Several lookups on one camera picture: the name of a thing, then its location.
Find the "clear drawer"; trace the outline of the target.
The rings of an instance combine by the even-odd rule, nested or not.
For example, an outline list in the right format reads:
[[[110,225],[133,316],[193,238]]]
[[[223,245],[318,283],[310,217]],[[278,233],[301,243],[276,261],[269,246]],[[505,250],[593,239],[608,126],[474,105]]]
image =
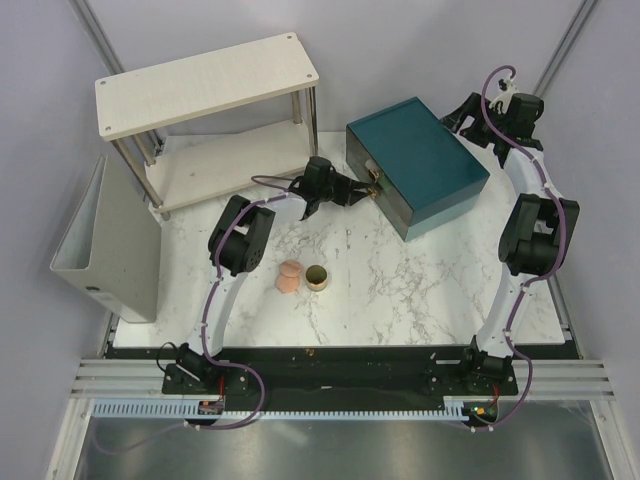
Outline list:
[[[409,222],[412,212],[408,203],[389,177],[377,165],[369,167],[365,164],[354,163],[348,164],[348,166],[361,182],[377,183],[375,203],[402,240],[407,242],[409,240]]]
[[[410,223],[413,211],[408,202],[350,129],[346,130],[346,162],[361,182],[372,185],[382,210],[403,225]]]

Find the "teal drawer cabinet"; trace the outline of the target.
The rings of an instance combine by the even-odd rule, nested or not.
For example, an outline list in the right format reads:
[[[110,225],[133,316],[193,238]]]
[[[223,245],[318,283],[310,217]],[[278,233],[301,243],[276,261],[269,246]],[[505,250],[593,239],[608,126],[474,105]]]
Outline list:
[[[417,97],[346,126],[413,211],[409,241],[473,209],[490,173]]]

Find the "gold cream jar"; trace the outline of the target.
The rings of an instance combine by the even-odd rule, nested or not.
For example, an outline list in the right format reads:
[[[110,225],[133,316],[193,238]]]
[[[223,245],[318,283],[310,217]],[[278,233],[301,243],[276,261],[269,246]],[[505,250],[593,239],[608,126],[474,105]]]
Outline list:
[[[314,292],[324,290],[329,282],[327,270],[321,265],[311,265],[305,271],[307,287]]]

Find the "pink makeup sponge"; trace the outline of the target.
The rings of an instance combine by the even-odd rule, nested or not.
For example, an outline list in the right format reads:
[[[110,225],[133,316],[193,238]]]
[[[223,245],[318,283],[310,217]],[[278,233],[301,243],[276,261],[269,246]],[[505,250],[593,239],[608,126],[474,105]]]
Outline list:
[[[286,260],[279,266],[276,288],[283,294],[295,292],[300,286],[302,265],[295,260]]]

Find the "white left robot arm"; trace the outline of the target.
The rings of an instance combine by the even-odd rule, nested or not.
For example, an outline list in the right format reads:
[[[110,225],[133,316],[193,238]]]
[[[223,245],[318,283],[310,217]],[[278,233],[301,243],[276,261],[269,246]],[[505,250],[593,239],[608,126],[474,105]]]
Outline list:
[[[287,186],[274,188],[278,193],[266,199],[232,196],[208,240],[211,287],[188,340],[174,349],[178,363],[193,361],[184,379],[198,393],[211,392],[218,385],[220,371],[208,360],[223,348],[236,298],[249,273],[259,266],[272,228],[306,220],[322,203],[350,207],[374,192],[372,183],[339,173],[320,156],[310,157],[304,172]]]

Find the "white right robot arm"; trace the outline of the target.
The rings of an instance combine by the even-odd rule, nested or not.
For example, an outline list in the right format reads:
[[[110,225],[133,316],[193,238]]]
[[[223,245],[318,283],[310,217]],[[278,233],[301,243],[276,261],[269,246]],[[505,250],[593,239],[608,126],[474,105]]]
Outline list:
[[[441,123],[479,147],[493,147],[511,181],[516,202],[498,244],[503,265],[489,315],[471,348],[485,358],[514,355],[515,336],[537,287],[554,275],[568,251],[580,213],[555,187],[544,165],[542,144],[533,137],[544,111],[542,99],[524,93],[489,102],[472,93]]]

